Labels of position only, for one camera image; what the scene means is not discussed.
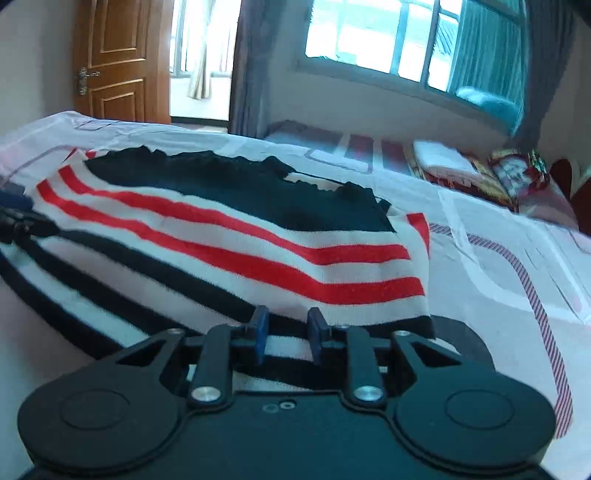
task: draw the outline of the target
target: red stripe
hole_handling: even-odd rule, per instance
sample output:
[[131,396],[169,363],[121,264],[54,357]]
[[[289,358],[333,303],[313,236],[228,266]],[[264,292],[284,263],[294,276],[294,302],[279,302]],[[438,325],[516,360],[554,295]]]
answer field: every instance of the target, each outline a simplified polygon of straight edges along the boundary
[[124,203],[132,208],[149,210],[169,218],[176,218],[193,223],[208,223],[244,233],[273,245],[285,248],[299,255],[314,265],[333,265],[338,263],[383,263],[390,260],[410,260],[410,255],[403,245],[336,245],[334,247],[311,248],[297,245],[269,230],[235,219],[225,213],[204,209],[181,202],[135,192],[109,192],[96,190],[80,181],[71,166],[59,171],[65,184],[78,195],[94,195]]
[[431,233],[429,231],[429,224],[427,223],[427,219],[422,213],[409,213],[407,215],[408,223],[410,223],[415,230],[421,235],[423,242],[425,242],[425,247],[427,247],[427,253],[430,254],[431,252]]
[[300,270],[279,262],[231,250],[179,240],[151,229],[137,220],[115,218],[72,200],[59,198],[47,180],[37,190],[47,202],[78,220],[99,223],[133,232],[138,237],[169,250],[197,258],[223,270],[292,291],[312,300],[337,305],[382,303],[407,297],[424,296],[421,281],[415,277],[396,278],[373,283],[319,282]]

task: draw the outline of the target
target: window sill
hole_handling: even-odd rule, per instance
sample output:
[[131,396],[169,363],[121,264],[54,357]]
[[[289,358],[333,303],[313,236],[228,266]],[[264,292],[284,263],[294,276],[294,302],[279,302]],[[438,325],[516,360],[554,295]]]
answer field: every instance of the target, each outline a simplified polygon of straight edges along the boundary
[[349,65],[320,57],[303,57],[298,59],[296,71],[332,77],[348,82],[364,83],[385,90],[401,93],[413,98],[432,103],[465,118],[476,120],[498,132],[509,135],[509,128],[500,120],[491,117],[476,105],[446,92],[426,87],[420,83],[407,80],[397,75],[366,69],[357,65]]

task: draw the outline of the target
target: wall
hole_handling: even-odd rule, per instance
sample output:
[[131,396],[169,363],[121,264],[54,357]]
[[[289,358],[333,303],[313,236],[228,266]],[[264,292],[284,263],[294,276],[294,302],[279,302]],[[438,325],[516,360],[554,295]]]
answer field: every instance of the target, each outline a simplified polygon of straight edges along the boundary
[[591,166],[591,28],[581,27],[580,84],[569,137],[569,159],[582,170]]
[[76,0],[15,0],[0,12],[0,136],[74,108]]
[[[297,72],[295,50],[301,29],[306,28],[306,2],[287,4],[270,67],[271,122],[290,119],[400,141],[438,140],[481,156],[503,145],[506,136],[489,125],[430,102],[370,85]],[[543,124],[540,147],[551,161],[568,152],[582,56],[579,30],[567,72]]]
[[539,150],[552,162],[570,156],[576,109],[581,90],[586,90],[586,72],[591,73],[591,51],[585,53],[591,30],[577,15],[576,34],[569,63],[554,100],[546,114],[540,135]]

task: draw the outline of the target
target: pillow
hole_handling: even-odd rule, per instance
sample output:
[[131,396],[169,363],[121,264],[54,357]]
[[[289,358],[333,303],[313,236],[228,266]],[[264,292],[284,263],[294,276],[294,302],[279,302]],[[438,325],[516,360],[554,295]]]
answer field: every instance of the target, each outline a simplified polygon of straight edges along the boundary
[[441,143],[417,141],[414,154],[418,165],[434,177],[470,183],[482,180],[482,175],[461,153]]
[[[416,158],[417,144],[422,164],[428,166],[427,169]],[[432,145],[440,145],[442,148],[432,148]],[[433,142],[415,142],[414,147],[405,148],[405,156],[416,178],[514,209],[513,201],[495,174],[476,157],[462,155],[457,150]]]
[[573,208],[558,184],[533,168],[526,155],[514,150],[501,150],[491,155],[489,163],[514,201],[518,213],[579,230]]

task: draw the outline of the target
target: gray curtain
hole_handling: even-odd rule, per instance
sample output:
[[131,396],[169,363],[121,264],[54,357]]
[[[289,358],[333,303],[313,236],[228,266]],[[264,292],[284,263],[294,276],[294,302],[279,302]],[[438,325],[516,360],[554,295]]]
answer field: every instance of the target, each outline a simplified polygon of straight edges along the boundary
[[529,68],[521,125],[509,146],[530,150],[569,61],[574,15],[566,0],[525,0],[528,10]]
[[230,93],[229,133],[267,130],[268,69],[286,0],[242,0]]

